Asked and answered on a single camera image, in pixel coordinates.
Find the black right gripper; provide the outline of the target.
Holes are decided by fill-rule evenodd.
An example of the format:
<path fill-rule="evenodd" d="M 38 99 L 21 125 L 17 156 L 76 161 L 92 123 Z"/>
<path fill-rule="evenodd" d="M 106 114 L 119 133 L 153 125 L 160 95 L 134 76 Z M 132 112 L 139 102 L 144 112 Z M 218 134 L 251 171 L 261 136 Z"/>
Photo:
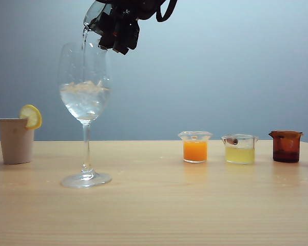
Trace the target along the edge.
<path fill-rule="evenodd" d="M 129 49 L 137 47 L 140 27 L 138 19 L 147 20 L 154 14 L 157 21 L 169 19 L 169 5 L 166 11 L 161 11 L 165 1 L 135 0 L 135 1 L 98 1 L 103 4 L 110 4 L 112 7 L 109 15 L 102 12 L 99 16 L 101 49 L 112 49 L 117 53 L 126 55 Z"/>

